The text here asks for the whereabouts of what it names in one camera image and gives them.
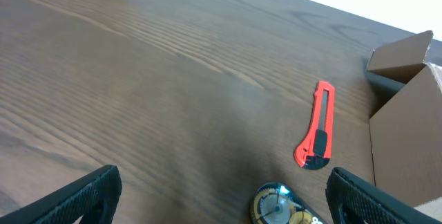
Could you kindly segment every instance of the red box cutter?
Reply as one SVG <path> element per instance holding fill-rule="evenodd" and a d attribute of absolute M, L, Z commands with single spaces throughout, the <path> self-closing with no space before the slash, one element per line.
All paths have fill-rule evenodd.
<path fill-rule="evenodd" d="M 311 170 L 324 167 L 332 156 L 334 87 L 319 81 L 314 97 L 309 131 L 294 152 L 299 166 Z"/>

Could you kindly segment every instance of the wooden table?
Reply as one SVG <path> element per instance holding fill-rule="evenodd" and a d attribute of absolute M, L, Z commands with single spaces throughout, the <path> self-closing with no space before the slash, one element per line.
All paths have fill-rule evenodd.
<path fill-rule="evenodd" d="M 244 223 L 274 180 L 331 222 L 333 167 L 374 182 L 367 60 L 408 35 L 308 0 L 0 0 L 0 215 L 114 164 L 115 223 Z M 318 80 L 334 146 L 307 171 Z"/>

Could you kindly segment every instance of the open cardboard box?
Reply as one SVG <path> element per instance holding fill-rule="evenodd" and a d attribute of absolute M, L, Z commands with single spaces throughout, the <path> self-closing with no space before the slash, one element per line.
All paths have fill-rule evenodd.
<path fill-rule="evenodd" d="M 439 198 L 440 215 L 442 67 L 428 61 L 431 41 L 429 30 L 374 50 L 367 71 L 406 85 L 369 126 L 376 186 L 412 207 Z"/>

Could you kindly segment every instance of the box cutter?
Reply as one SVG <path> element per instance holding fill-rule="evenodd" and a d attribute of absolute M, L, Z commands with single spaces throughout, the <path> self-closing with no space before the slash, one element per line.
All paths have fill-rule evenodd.
<path fill-rule="evenodd" d="M 332 156 L 334 87 L 318 82 L 314 93 L 313 115 L 309 131 L 294 152 L 295 161 L 305 169 L 320 169 Z"/>

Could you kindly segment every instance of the red plastic handle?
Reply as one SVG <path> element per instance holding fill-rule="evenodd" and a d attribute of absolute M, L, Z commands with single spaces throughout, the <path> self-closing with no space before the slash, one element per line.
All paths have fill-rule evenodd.
<path fill-rule="evenodd" d="M 322 98 L 324 91 L 328 91 L 327 99 L 327 111 L 325 118 L 325 132 L 327 133 L 327 146 L 325 148 L 325 153 L 323 158 L 330 158 L 332 156 L 332 141 L 333 141 L 333 114 L 334 114 L 334 87 L 325 81 L 318 82 L 318 88 L 314 93 L 314 105 L 313 105 L 313 116 L 311 117 L 311 123 L 309 131 L 305 136 L 305 139 L 296 148 L 294 152 L 294 157 L 299 166 L 304 167 L 307 160 L 307 156 L 314 155 L 314 145 L 315 145 L 315 135 L 316 130 L 319 125 L 320 110 L 323 106 Z"/>

